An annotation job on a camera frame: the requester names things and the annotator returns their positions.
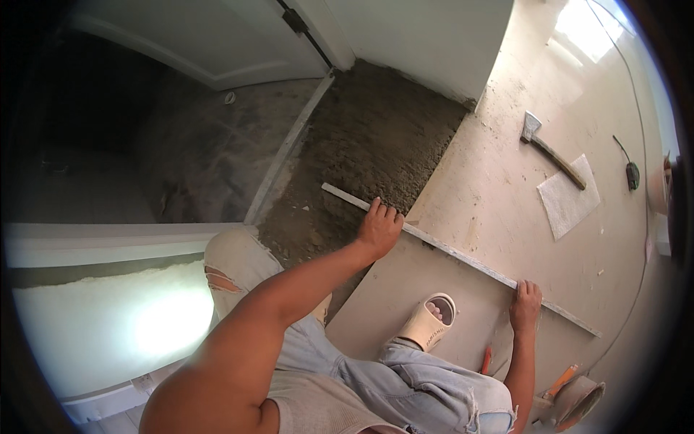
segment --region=white slide sandal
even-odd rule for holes
[[[427,309],[427,303],[433,303],[439,309],[441,319]],[[432,294],[419,302],[396,337],[411,340],[428,353],[453,325],[455,312],[455,303],[448,294]]]

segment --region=hand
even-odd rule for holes
[[[381,205],[381,198],[371,202],[355,243],[365,248],[369,264],[383,258],[393,248],[403,228],[405,217],[395,208]]]
[[[535,332],[535,320],[541,303],[542,291],[536,283],[518,281],[516,295],[509,308],[511,327],[515,334]]]

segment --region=wet cement mortar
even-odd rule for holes
[[[321,189],[330,183],[407,215],[467,113],[397,71],[358,60],[338,74],[309,120],[299,163],[268,212],[260,241],[286,268],[352,241],[364,211]],[[367,269],[333,292],[328,321]]]

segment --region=axe head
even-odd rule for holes
[[[530,142],[532,135],[535,134],[535,131],[537,131],[541,126],[542,122],[540,122],[540,119],[537,119],[535,115],[526,110],[525,123],[523,124],[523,134],[521,135],[520,139],[524,143]]]

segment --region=white foam sheet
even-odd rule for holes
[[[547,210],[552,233],[555,241],[563,237],[571,228],[586,218],[600,203],[598,187],[593,178],[593,171],[586,154],[581,155],[571,167],[586,181],[586,189],[581,191],[576,184],[571,182],[563,172],[557,172],[554,176],[537,186],[542,203]]]

